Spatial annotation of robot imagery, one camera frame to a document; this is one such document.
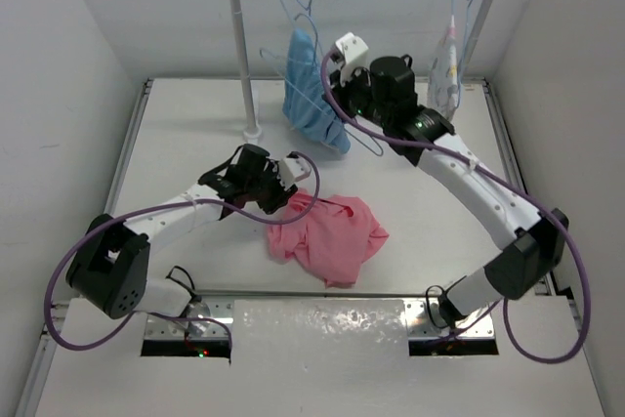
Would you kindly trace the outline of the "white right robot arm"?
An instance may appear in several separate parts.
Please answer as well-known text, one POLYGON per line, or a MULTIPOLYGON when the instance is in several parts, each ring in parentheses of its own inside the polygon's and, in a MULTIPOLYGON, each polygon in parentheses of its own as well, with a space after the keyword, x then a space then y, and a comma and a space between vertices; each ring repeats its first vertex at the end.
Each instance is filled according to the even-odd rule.
POLYGON ((450 120, 421 105, 410 58, 383 57, 370 66, 332 51, 321 63, 324 98, 346 123, 380 127, 376 138, 442 184, 480 222, 499 254, 438 296, 453 326, 491 302, 517 300, 558 265, 568 218, 541 208, 482 166, 450 120))

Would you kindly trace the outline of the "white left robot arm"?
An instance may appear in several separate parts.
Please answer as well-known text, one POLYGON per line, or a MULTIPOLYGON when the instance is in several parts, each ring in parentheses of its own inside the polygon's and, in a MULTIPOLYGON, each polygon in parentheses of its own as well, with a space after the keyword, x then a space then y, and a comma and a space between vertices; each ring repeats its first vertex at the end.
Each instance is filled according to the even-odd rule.
POLYGON ((133 312, 180 317, 194 294, 171 278, 149 277, 151 256, 249 202, 268 215, 276 212, 311 171, 295 153, 275 160, 259 146, 239 146, 158 210, 119 223, 108 214, 97 217, 89 227, 92 238, 77 250, 65 281, 111 319, 133 312))

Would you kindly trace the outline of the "blue wire hanger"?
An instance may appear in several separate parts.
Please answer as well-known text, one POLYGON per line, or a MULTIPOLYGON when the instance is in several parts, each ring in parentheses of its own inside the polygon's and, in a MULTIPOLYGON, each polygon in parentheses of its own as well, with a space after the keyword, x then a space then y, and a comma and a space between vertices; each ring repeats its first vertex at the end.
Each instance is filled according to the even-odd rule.
POLYGON ((292 21, 287 54, 277 55, 262 47, 259 54, 271 65, 284 83, 282 112, 291 128, 310 141, 332 148, 340 154, 356 142, 377 157, 384 155, 381 145, 371 139, 364 142, 346 129, 333 108, 323 99, 320 77, 321 46, 310 15, 300 13, 292 21))

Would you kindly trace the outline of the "pink t shirt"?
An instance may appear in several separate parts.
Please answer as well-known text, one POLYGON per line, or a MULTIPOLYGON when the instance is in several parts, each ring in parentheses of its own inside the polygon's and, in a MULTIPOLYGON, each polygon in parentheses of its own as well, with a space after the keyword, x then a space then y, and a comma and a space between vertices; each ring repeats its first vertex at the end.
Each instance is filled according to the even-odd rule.
POLYGON ((292 224, 267 227, 269 251, 280 261, 296 260, 325 285, 356 283, 362 265, 382 249, 388 232, 358 197, 333 195, 313 200, 300 189, 286 206, 292 224))

